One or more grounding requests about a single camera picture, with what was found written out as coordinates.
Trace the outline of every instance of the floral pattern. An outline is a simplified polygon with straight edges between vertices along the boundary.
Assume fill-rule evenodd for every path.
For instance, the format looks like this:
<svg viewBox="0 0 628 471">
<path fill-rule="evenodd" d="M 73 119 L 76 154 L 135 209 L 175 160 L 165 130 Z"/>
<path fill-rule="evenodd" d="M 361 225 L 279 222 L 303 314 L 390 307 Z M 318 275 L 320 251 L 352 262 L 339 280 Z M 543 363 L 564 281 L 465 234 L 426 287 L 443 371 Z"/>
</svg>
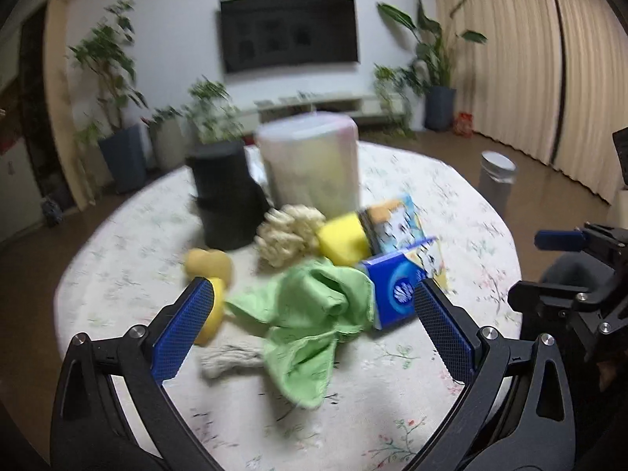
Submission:
<svg viewBox="0 0 628 471">
<path fill-rule="evenodd" d="M 247 150 L 252 175 L 265 182 L 259 152 Z M 517 338 L 520 315 L 506 303 L 520 279 L 514 242 L 491 206 L 450 166 L 429 157 L 359 144 L 363 205 L 409 193 L 427 235 L 437 236 L 451 302 L 479 326 Z M 80 331 L 92 339 L 122 335 L 149 323 L 185 287 L 181 262 L 203 246 L 190 211 L 194 183 L 187 168 L 172 172 L 127 201 L 77 254 L 55 295 L 62 354 Z M 238 292 L 265 281 L 252 246 L 230 254 Z M 242 330 L 225 322 L 214 341 Z M 453 406 L 455 382 L 418 320 L 370 332 L 338 346 L 325 402 L 309 411 L 291 405 L 265 374 L 200 378 L 193 347 L 164 388 L 205 448 L 227 470 L 401 470 Z M 140 445 L 156 452 L 114 377 Z M 502 387 L 496 405 L 504 398 Z"/>
</svg>

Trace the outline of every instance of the yellow object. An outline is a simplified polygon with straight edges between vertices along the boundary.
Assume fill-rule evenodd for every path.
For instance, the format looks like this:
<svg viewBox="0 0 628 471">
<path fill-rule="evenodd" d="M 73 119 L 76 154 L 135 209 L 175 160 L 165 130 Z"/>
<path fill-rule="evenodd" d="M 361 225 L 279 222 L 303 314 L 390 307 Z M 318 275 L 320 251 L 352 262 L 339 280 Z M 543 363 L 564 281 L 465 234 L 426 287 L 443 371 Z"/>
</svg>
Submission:
<svg viewBox="0 0 628 471">
<path fill-rule="evenodd" d="M 355 212 L 328 221 L 316 235 L 321 255 L 334 265 L 356 265 L 371 255 L 369 240 Z"/>
<path fill-rule="evenodd" d="M 233 278 L 231 258 L 220 250 L 193 248 L 188 252 L 183 268 L 188 281 L 192 281 L 197 276 L 207 279 L 220 278 L 224 281 L 225 287 L 229 288 Z"/>
<path fill-rule="evenodd" d="M 207 345 L 221 325 L 222 316 L 225 313 L 225 283 L 220 278 L 208 278 L 214 287 L 214 306 L 207 320 L 194 340 L 195 345 Z"/>
</svg>

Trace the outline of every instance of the television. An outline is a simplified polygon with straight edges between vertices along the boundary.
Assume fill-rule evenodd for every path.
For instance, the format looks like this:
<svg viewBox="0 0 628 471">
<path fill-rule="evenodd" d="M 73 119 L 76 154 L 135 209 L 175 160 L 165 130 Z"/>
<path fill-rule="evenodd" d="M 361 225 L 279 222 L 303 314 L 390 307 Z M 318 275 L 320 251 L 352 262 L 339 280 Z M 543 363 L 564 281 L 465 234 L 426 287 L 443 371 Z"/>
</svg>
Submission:
<svg viewBox="0 0 628 471">
<path fill-rule="evenodd" d="M 221 0 L 220 29 L 227 73 L 359 61 L 354 0 Z"/>
</svg>

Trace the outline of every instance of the green cloth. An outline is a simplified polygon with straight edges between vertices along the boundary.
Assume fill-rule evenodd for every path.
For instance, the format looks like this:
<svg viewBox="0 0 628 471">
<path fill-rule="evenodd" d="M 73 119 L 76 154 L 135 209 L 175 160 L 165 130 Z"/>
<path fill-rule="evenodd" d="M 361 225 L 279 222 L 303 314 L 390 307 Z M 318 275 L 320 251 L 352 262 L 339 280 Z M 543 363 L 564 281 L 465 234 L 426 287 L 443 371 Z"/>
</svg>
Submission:
<svg viewBox="0 0 628 471">
<path fill-rule="evenodd" d="M 365 274 L 324 259 L 295 265 L 226 303 L 236 316 L 270 326 L 268 373 L 286 398 L 312 408 L 325 397 L 336 344 L 370 328 L 373 299 Z"/>
</svg>

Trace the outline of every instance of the screw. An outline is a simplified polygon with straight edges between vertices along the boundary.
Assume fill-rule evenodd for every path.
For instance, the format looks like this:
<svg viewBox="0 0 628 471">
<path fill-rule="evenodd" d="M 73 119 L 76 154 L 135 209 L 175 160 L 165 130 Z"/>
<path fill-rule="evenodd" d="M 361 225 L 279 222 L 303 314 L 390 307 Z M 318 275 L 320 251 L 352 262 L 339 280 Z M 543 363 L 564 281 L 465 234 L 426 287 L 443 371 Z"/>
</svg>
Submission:
<svg viewBox="0 0 628 471">
<path fill-rule="evenodd" d="M 486 326 L 485 328 L 482 328 L 482 336 L 487 340 L 496 339 L 498 334 L 499 333 L 497 333 L 497 330 L 495 328 L 492 328 L 491 326 Z"/>
<path fill-rule="evenodd" d="M 146 327 L 145 326 L 133 326 L 131 329 L 129 329 L 129 336 L 131 338 L 141 338 L 142 336 L 146 335 Z"/>
<path fill-rule="evenodd" d="M 73 345 L 83 345 L 87 339 L 87 333 L 77 333 L 72 337 Z"/>
<path fill-rule="evenodd" d="M 556 342 L 556 340 L 554 340 L 554 337 L 552 335 L 548 335 L 547 333 L 543 333 L 541 335 L 541 341 L 544 345 L 547 345 L 548 347 L 551 347 Z"/>
</svg>

